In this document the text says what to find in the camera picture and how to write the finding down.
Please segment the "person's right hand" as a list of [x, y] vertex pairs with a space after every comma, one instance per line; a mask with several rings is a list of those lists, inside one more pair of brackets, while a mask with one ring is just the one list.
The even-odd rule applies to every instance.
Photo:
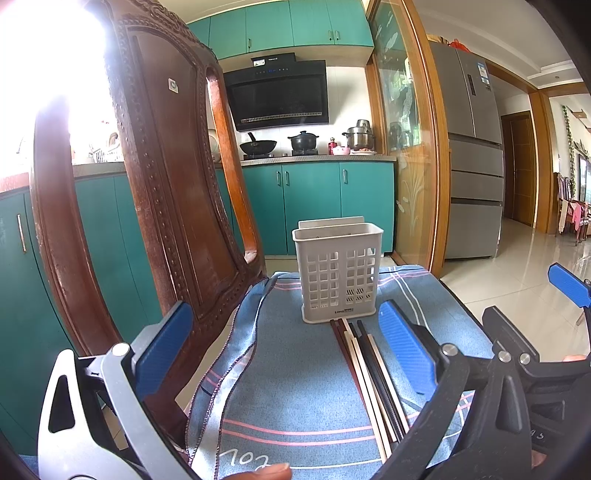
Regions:
[[[586, 356], [582, 355], [582, 354], [572, 354], [572, 355], [567, 355], [563, 358], [563, 362], [575, 362], [575, 361], [582, 361], [585, 360]], [[532, 460], [532, 468], [536, 468], [538, 466], [540, 466], [547, 458], [546, 454], [543, 454], [541, 452], [532, 451], [532, 455], [531, 455], [531, 460]]]

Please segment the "person's left hand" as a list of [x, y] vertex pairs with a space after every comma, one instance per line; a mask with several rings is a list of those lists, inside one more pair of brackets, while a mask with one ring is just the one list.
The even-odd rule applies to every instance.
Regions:
[[256, 471], [240, 472], [224, 477], [223, 480], [290, 480], [293, 470], [287, 463], [267, 465]]

